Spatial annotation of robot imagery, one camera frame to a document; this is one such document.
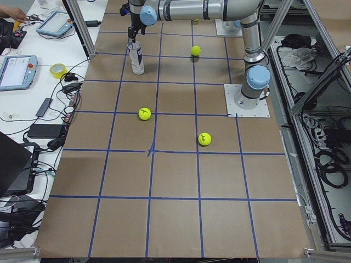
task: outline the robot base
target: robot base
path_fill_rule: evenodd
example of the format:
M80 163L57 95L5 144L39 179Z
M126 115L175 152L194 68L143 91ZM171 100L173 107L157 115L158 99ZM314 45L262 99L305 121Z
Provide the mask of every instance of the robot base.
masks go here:
M266 100L261 100L256 108L252 110L244 110L239 107L235 101L234 96L241 89L241 84L225 84L225 100L227 102L227 113L228 117L251 117L251 118L269 118L269 110Z
M223 21L221 19L215 19L216 23L216 31L217 37L241 37L242 38L242 31L241 28L234 28L233 31L230 30L230 27L224 28Z

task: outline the tennis ball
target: tennis ball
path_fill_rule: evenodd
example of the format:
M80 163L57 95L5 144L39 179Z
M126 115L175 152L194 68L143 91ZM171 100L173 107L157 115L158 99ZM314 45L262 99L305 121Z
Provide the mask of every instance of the tennis ball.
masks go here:
M201 53L201 48L198 45L195 45L191 48L191 54L193 56L199 56Z
M197 138L199 144L201 144L202 146L207 146L211 143L212 138L209 135L209 133L201 133L199 135L199 137Z
M141 108L138 112L139 118L143 121L150 119L151 111L148 108Z

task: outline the computer monitor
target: computer monitor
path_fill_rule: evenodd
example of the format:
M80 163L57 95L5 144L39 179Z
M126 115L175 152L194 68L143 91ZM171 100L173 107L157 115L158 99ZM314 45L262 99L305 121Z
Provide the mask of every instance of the computer monitor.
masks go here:
M0 132L0 197L17 176L28 169L26 165L31 156L30 151Z

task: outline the white bottle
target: white bottle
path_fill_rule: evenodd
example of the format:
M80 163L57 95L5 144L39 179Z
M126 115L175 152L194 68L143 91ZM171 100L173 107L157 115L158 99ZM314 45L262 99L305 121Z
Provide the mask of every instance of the white bottle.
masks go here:
M129 50L129 57L132 61L132 69L134 74L141 75L144 73L144 61L143 54L141 53L141 44L139 41L133 43L132 41L128 41L127 44Z

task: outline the person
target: person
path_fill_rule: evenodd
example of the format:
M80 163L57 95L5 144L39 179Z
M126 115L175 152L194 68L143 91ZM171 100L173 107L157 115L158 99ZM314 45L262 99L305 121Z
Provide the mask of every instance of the person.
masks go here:
M28 18L22 9L18 7L8 7L0 4L0 17L1 18L13 18L14 20L23 23Z

